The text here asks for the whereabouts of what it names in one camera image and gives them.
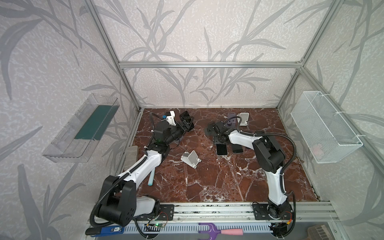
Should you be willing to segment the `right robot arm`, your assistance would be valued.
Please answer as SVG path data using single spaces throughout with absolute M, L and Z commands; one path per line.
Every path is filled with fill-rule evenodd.
M 297 147 L 291 138 L 278 133 L 248 133 L 230 129 L 223 122 L 210 123 L 205 128 L 205 134 L 222 145 L 230 143 L 254 150 L 256 159 L 267 176 L 268 215 L 272 219 L 279 219 L 290 210 L 290 194 L 285 189 L 284 172 L 296 157 Z M 284 163 L 286 155 L 276 137 L 287 139 L 293 146 L 293 154 L 287 163 Z

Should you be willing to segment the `white phone stand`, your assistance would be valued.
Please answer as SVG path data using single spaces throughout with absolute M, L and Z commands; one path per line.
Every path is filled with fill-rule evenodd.
M 183 155 L 181 156 L 181 161 L 183 161 L 184 163 L 186 163 L 188 166 L 196 169 L 197 168 L 197 165 L 202 161 L 196 151 L 192 151 L 192 152 L 184 152 Z
M 248 124 L 249 124 L 249 117 L 250 117 L 249 113 L 247 113 L 247 112 L 240 113 L 240 114 L 238 114 L 238 117 L 241 118 L 240 123 L 239 123 L 240 127 L 248 126 Z

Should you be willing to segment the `black phone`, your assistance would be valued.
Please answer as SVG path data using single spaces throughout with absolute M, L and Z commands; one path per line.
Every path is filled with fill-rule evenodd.
M 218 156 L 227 156 L 228 149 L 226 144 L 216 144 L 216 150 Z
M 190 124 L 193 122 L 193 117 L 190 116 L 188 111 L 184 111 L 180 114 L 180 120 L 182 122 L 185 122 L 187 124 Z
M 241 154 L 244 152 L 243 146 L 237 144 L 231 144 L 232 151 L 234 154 Z

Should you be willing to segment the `white phone stand front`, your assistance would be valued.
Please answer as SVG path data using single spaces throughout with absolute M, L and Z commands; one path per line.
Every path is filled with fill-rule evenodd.
M 184 163 L 186 163 L 188 166 L 196 169 L 197 168 L 197 165 L 202 161 L 196 151 L 192 151 L 192 152 L 184 152 L 183 155 L 181 156 L 181 161 L 183 161 Z

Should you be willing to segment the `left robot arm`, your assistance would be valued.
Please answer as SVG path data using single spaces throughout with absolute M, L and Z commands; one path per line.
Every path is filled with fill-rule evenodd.
M 138 198 L 137 188 L 165 160 L 171 150 L 170 144 L 180 140 L 193 128 L 193 117 L 187 111 L 180 114 L 178 122 L 170 115 L 158 122 L 145 154 L 127 171 L 104 180 L 99 199 L 90 214 L 91 226 L 102 228 L 117 224 L 125 227 L 138 216 L 156 215 L 158 200 Z

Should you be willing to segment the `purple round phone stand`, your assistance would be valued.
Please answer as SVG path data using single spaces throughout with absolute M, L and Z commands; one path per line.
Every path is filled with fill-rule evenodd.
M 227 120 L 228 121 L 236 121 L 237 120 L 237 114 L 236 113 L 229 113 Z

